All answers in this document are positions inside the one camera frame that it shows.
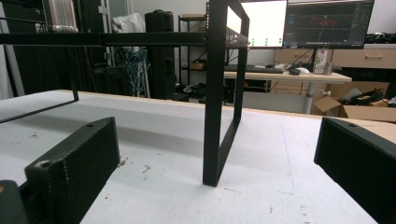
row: white table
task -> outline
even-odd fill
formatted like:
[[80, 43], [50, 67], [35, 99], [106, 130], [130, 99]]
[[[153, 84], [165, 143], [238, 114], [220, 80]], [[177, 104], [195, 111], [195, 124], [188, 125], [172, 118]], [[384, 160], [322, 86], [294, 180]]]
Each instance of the white table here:
[[[236, 73], [224, 72], [224, 78], [236, 78]], [[318, 74], [300, 74], [299, 76], [293, 76], [289, 75], [289, 72], [284, 72], [283, 74], [245, 73], [245, 79], [308, 82], [308, 91], [304, 98], [303, 112], [305, 114], [309, 114], [309, 112], [311, 111], [315, 83], [343, 84], [345, 82], [352, 81], [352, 78], [342, 76], [338, 73], [332, 73], [328, 76]]]
[[[211, 188], [202, 184], [203, 105], [79, 96], [0, 124], [0, 179], [22, 184], [31, 161], [82, 125], [114, 116], [125, 164], [82, 223], [375, 223], [314, 164], [320, 117], [244, 109], [219, 185]], [[69, 98], [51, 91], [0, 101], [0, 117]], [[222, 136], [232, 117], [223, 107]]]

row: drawer handle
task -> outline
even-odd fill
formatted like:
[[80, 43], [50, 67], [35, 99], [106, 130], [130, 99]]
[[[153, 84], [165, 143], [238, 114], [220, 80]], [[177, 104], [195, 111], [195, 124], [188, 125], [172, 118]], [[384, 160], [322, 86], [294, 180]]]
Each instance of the drawer handle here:
[[364, 57], [365, 57], [366, 59], [382, 59], [384, 56], [382, 56], [382, 55], [379, 55], [379, 56], [370, 56], [370, 55], [366, 54]]
[[294, 54], [294, 57], [308, 57], [308, 56], [310, 56], [310, 55], [307, 55], [307, 54]]

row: keyboard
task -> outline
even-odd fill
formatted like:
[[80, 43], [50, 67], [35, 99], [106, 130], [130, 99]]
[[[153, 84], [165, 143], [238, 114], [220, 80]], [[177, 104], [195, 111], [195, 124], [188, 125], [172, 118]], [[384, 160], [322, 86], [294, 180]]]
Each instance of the keyboard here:
[[[229, 64], [224, 66], [224, 71], [227, 72], [236, 72], [238, 69], [236, 64]], [[280, 68], [263, 68], [263, 67], [255, 67], [251, 65], [247, 65], [245, 70], [247, 73], [275, 73], [275, 74], [283, 74], [283, 70]]]

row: monitor screen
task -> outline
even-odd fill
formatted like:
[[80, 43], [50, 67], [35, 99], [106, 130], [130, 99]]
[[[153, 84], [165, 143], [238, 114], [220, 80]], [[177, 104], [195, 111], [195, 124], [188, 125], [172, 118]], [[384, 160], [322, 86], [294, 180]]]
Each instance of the monitor screen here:
[[288, 5], [284, 48], [362, 49], [374, 0]]
[[282, 49], [287, 0], [241, 0], [250, 18], [248, 31], [252, 49]]

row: desk leg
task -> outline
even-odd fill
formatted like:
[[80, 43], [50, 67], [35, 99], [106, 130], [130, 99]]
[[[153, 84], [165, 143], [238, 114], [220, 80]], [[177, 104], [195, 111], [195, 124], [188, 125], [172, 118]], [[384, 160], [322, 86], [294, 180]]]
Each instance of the desk leg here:
[[304, 100], [304, 113], [309, 114], [311, 112], [312, 98], [314, 98], [314, 83], [308, 84], [308, 92], [305, 95]]

